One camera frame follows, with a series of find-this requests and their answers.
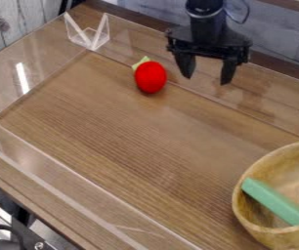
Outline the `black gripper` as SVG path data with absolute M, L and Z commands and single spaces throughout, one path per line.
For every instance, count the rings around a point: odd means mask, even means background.
M 222 59 L 221 84 L 230 84 L 238 63 L 250 60 L 253 40 L 226 26 L 219 32 L 206 29 L 194 30 L 191 26 L 175 26 L 167 29 L 167 50 L 175 54 L 175 60 L 183 76 L 193 78 L 197 69 L 197 56 Z

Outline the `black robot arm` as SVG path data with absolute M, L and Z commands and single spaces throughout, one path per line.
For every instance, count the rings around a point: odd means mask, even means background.
M 238 66 L 250 61 L 254 42 L 229 26 L 225 0 L 187 0 L 186 12 L 191 24 L 166 30 L 167 51 L 188 79 L 197 70 L 197 57 L 222 60 L 221 84 L 227 85 Z

